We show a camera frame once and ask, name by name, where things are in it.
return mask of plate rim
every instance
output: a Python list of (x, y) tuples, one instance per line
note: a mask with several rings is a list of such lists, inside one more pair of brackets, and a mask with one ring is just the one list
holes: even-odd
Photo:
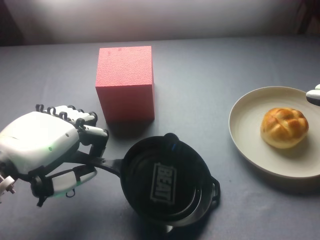
[(275, 172), (272, 172), (272, 171), (269, 171), (261, 166), (259, 166), (258, 164), (254, 163), (252, 160), (250, 160), (241, 150), (240, 148), (238, 147), (238, 145), (236, 144), (235, 140), (234, 140), (234, 137), (231, 133), (231, 127), (230, 127), (230, 119), (231, 119), (231, 114), (235, 108), (235, 106), (237, 105), (237, 103), (243, 99), (244, 97), (246, 97), (247, 95), (251, 94), (252, 92), (255, 92), (255, 91), (258, 91), (258, 90), (262, 90), (262, 89), (273, 89), (273, 88), (281, 88), (281, 89), (291, 89), (291, 90), (295, 90), (295, 91), (299, 91), (299, 92), (302, 92), (304, 94), (306, 94), (305, 91), (303, 90), (300, 90), (300, 89), (296, 89), (296, 88), (293, 88), (293, 87), (288, 87), (288, 86), (265, 86), (265, 87), (260, 87), (260, 88), (257, 88), (257, 89), (254, 89), (252, 91), (249, 91), (248, 93), (246, 93), (245, 95), (243, 95), (242, 97), (240, 97), (235, 103), (234, 105), (232, 106), (231, 108), (231, 111), (229, 113), (229, 119), (228, 119), (228, 127), (229, 127), (229, 133), (230, 133), (230, 136), (231, 136), (231, 139), (235, 145), (235, 147), (237, 148), (237, 150), (241, 153), (241, 155), (249, 162), (251, 163), (252, 165), (254, 165), (255, 167), (257, 167), (258, 169), (262, 170), (263, 172), (265, 173), (268, 173), (268, 174), (271, 174), (273, 176), (276, 176), (276, 177), (281, 177), (281, 178), (286, 178), (286, 179), (293, 179), (293, 180), (306, 180), (306, 179), (312, 179), (312, 178), (316, 178), (316, 177), (319, 177), (320, 176), (320, 173), (317, 174), (317, 175), (313, 175), (313, 176), (287, 176), (287, 175), (282, 175), (282, 174), (279, 174), (279, 173), (275, 173)]

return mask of black frying pan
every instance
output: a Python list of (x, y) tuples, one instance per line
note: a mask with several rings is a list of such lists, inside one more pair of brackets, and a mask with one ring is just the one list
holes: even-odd
[(192, 224), (205, 215), (212, 201), (220, 199), (220, 184), (204, 160), (172, 133), (139, 141), (124, 159), (106, 160), (82, 152), (74, 159), (120, 177), (132, 208), (157, 224)]

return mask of golden brown bread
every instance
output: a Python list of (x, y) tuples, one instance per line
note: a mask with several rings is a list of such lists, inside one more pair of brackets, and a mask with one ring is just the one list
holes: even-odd
[(261, 137), (278, 149), (288, 149), (298, 144), (309, 130), (305, 116), (289, 107), (273, 108), (262, 120)]

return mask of gray tablecloth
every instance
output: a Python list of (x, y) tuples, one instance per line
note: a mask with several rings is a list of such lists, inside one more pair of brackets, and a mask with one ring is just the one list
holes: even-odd
[[(320, 83), (320, 38), (250, 37), (0, 48), (0, 129), (35, 104), (75, 105), (95, 111), (105, 128), (95, 90), (99, 48), (152, 46), (155, 121), (116, 126), (104, 153), (122, 158), (138, 140), (173, 132), (203, 157), (221, 183), (218, 208), (170, 239), (311, 240), (320, 236), (320, 196), (278, 190), (236, 151), (228, 129), (238, 98), (257, 88), (308, 91)], [(80, 150), (88, 152), (87, 147)], [(64, 164), (58, 170), (72, 168)], [(30, 186), (0, 205), (0, 240), (156, 239), (130, 207), (119, 179), (98, 175), (74, 198), (50, 198), (36, 207)]]

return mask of textured red box top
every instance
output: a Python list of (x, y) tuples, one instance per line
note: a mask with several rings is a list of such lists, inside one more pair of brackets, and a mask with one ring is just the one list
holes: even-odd
[(100, 48), (96, 87), (152, 84), (151, 46)]

